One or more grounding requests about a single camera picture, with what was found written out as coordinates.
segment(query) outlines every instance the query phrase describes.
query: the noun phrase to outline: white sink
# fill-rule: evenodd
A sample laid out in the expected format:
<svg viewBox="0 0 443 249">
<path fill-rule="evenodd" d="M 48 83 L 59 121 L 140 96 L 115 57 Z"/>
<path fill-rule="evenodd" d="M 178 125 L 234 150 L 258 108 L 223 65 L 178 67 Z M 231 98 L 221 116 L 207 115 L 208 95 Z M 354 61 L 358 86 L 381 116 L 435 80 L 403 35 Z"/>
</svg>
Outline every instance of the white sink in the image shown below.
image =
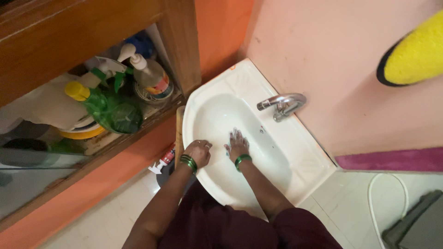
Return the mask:
<svg viewBox="0 0 443 249">
<path fill-rule="evenodd" d="M 195 139 L 214 145 L 209 164 L 197 172 L 200 183 L 220 204 L 261 218 L 265 216 L 252 189 L 223 147 L 234 127 L 248 138 L 254 164 L 295 206 L 336 170 L 295 115 L 277 123 L 272 118 L 275 107 L 256 108 L 277 94 L 245 59 L 194 91 L 183 118 L 185 147 Z"/>
</svg>

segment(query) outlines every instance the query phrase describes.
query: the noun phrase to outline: yellow foam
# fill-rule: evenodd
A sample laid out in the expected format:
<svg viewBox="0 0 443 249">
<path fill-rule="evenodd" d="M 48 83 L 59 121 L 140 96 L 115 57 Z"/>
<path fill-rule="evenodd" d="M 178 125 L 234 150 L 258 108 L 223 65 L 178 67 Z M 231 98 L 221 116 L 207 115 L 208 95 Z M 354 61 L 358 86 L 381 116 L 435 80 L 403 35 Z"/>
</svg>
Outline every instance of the yellow foam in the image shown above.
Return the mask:
<svg viewBox="0 0 443 249">
<path fill-rule="evenodd" d="M 385 78 L 411 84 L 443 73 L 443 11 L 419 25 L 389 56 Z"/>
</svg>

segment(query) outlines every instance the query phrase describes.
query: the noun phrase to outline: hand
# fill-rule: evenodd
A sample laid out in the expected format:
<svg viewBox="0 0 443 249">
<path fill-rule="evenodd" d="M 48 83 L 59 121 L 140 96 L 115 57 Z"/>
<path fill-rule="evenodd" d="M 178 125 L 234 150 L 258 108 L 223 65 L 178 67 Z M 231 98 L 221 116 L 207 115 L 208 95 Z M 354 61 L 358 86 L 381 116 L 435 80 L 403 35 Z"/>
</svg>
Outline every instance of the hand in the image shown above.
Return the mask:
<svg viewBox="0 0 443 249">
<path fill-rule="evenodd" d="M 195 140 L 186 147 L 183 154 L 192 157 L 197 164 L 197 168 L 200 169 L 208 165 L 209 159 L 211 158 L 211 154 L 209 153 L 211 147 L 212 144 L 206 140 Z"/>
<path fill-rule="evenodd" d="M 246 137 L 243 137 L 240 130 L 234 128 L 234 132 L 229 133 L 230 146 L 225 144 L 225 148 L 229 153 L 229 159 L 233 163 L 237 160 L 237 157 L 243 154 L 249 155 L 249 142 Z"/>
</svg>

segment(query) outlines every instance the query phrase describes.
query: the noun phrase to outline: woman's left hand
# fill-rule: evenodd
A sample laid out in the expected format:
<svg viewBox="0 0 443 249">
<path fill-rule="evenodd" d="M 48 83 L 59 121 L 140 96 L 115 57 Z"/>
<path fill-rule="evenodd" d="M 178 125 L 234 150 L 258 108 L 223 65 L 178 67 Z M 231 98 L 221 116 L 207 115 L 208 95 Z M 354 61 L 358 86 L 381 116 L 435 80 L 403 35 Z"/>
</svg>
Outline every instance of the woman's left hand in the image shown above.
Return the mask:
<svg viewBox="0 0 443 249">
<path fill-rule="evenodd" d="M 209 159 L 211 158 L 211 154 L 209 153 L 211 147 L 212 144 L 206 140 L 195 140 L 186 147 L 183 154 L 192 157 L 197 164 L 197 168 L 200 169 L 208 165 Z"/>
</svg>

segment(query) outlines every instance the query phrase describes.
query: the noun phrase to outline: white hose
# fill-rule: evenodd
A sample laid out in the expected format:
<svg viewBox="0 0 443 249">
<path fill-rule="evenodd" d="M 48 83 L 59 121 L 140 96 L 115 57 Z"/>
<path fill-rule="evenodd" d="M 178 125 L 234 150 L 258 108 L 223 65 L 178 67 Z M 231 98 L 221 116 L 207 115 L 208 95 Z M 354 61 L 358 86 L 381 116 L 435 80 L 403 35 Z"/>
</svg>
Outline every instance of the white hose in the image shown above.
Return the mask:
<svg viewBox="0 0 443 249">
<path fill-rule="evenodd" d="M 371 179 L 371 181 L 369 182 L 369 186 L 368 186 L 368 203 L 369 203 L 369 211 L 371 213 L 372 223 L 374 224 L 375 232 L 377 233 L 378 242 L 380 243 L 380 247 L 382 249 L 385 249 L 385 245 L 383 244 L 383 241 L 381 239 L 381 234 L 380 234 L 380 231 L 378 230 L 377 221 L 375 219 L 374 207 L 372 206 L 372 185 L 374 185 L 375 180 L 378 177 L 380 177 L 381 175 L 383 175 L 383 174 L 382 173 L 376 174 Z M 403 187 L 404 207 L 403 207 L 403 212 L 401 213 L 401 219 L 403 219 L 406 216 L 406 213 L 408 212 L 408 207 L 409 207 L 409 195 L 408 195 L 408 189 L 406 187 L 406 184 L 397 175 L 394 175 L 394 174 L 385 174 L 385 175 L 392 175 L 393 177 L 395 177 L 400 182 L 401 186 Z"/>
</svg>

